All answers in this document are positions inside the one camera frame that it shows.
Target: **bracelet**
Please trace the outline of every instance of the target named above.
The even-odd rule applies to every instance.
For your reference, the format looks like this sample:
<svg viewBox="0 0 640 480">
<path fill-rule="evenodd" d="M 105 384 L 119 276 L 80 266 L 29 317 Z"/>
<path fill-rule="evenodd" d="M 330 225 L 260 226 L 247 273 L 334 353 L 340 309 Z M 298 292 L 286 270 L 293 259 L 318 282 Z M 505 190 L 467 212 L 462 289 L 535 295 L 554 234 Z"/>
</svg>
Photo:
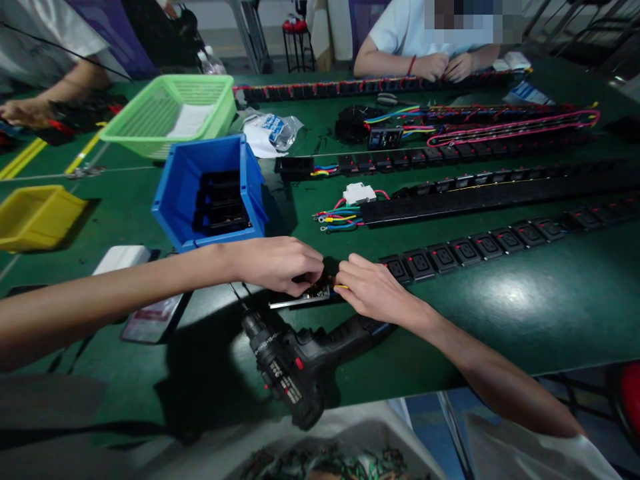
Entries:
<svg viewBox="0 0 640 480">
<path fill-rule="evenodd" d="M 417 57 L 417 55 L 414 55 L 413 58 L 411 59 L 411 64 L 409 66 L 409 71 L 407 72 L 407 76 L 410 76 L 411 74 L 411 69 L 413 68 L 413 64 L 415 63 L 415 58 Z"/>
</svg>

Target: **water bottle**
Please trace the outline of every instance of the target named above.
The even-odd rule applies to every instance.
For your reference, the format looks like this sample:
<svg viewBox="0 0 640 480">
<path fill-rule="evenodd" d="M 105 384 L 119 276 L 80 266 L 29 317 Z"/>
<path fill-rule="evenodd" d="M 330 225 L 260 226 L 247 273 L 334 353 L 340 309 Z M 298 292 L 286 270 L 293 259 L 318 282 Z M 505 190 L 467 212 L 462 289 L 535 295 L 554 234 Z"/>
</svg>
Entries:
<svg viewBox="0 0 640 480">
<path fill-rule="evenodd" d="M 226 75 L 227 69 L 225 68 L 222 60 L 214 56 L 213 49 L 209 46 L 205 46 L 205 51 L 198 52 L 198 58 L 202 63 L 202 73 L 205 75 Z"/>
</svg>

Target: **black drill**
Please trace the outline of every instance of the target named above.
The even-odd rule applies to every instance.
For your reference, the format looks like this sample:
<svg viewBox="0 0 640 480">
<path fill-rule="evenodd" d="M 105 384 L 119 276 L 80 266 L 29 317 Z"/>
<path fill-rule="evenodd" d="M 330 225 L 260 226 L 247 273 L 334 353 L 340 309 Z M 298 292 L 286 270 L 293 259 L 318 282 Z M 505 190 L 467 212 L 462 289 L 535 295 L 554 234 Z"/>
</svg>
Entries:
<svg viewBox="0 0 640 480">
<path fill-rule="evenodd" d="M 242 328 L 249 337 L 258 370 L 276 400 L 282 400 L 292 423 L 309 430 L 320 419 L 327 403 L 327 382 L 335 379 L 335 369 L 374 348 L 395 325 L 354 315 L 326 333 L 289 325 L 275 331 L 265 324 L 260 312 L 248 308 L 233 289 L 244 308 Z"/>
</svg>

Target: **plastic bag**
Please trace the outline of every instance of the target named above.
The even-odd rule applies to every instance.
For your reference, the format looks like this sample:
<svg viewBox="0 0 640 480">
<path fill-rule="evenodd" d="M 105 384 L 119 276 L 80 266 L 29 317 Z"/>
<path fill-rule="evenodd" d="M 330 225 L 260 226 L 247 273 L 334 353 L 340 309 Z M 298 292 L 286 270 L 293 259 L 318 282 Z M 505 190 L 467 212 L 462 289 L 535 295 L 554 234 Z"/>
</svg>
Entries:
<svg viewBox="0 0 640 480">
<path fill-rule="evenodd" d="M 304 125 L 296 117 L 280 118 L 272 113 L 263 113 L 249 107 L 244 125 L 252 125 L 269 132 L 269 141 L 278 151 L 287 151 L 295 142 L 295 136 Z"/>
</svg>

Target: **hand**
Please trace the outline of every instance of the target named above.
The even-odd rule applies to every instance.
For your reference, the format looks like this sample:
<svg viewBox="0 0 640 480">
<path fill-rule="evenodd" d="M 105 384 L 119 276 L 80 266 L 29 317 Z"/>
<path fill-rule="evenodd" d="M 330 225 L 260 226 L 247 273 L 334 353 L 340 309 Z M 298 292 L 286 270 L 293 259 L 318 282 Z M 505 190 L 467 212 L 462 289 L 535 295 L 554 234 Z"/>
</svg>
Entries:
<svg viewBox="0 0 640 480">
<path fill-rule="evenodd" d="M 48 128 L 53 112 L 49 101 L 40 98 L 9 100 L 0 106 L 0 117 L 12 125 L 35 130 Z"/>
<path fill-rule="evenodd" d="M 396 323 L 404 327 L 424 322 L 435 311 L 406 291 L 389 270 L 356 253 L 349 261 L 340 262 L 336 283 L 349 289 L 335 288 L 360 315 L 375 320 Z"/>
<path fill-rule="evenodd" d="M 325 268 L 322 254 L 292 237 L 252 239 L 223 244 L 236 281 L 299 297 Z M 292 279 L 304 275 L 306 281 Z"/>
<path fill-rule="evenodd" d="M 445 70 L 445 79 L 458 83 L 467 78 L 473 70 L 473 55 L 462 53 L 449 62 Z"/>
<path fill-rule="evenodd" d="M 411 71 L 418 77 L 435 82 L 442 77 L 448 64 L 449 56 L 446 53 L 432 53 L 426 57 L 416 58 Z"/>
</svg>

